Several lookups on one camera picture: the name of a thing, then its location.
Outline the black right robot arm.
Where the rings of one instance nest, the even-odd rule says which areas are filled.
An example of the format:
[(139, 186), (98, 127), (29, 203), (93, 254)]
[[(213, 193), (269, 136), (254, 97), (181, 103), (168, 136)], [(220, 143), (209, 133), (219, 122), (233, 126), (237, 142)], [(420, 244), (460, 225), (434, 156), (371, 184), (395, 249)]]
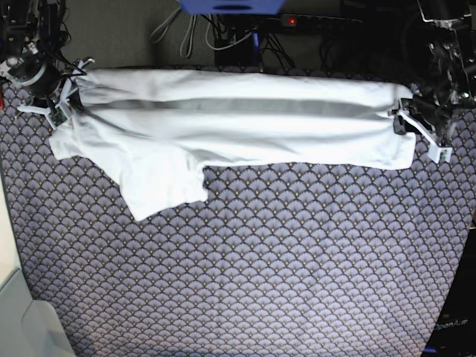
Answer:
[(62, 87), (86, 72), (62, 49), (71, 41), (66, 1), (1, 2), (1, 83), (24, 89), (51, 109)]

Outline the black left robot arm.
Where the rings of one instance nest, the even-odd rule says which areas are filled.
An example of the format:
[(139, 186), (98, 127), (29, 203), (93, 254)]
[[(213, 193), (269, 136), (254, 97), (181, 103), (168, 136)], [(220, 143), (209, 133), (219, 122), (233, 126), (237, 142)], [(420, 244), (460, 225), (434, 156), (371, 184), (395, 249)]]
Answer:
[(454, 112), (475, 108), (472, 12), (467, 1), (417, 4), (402, 29), (402, 55), (414, 76), (414, 97), (404, 107), (443, 146)]

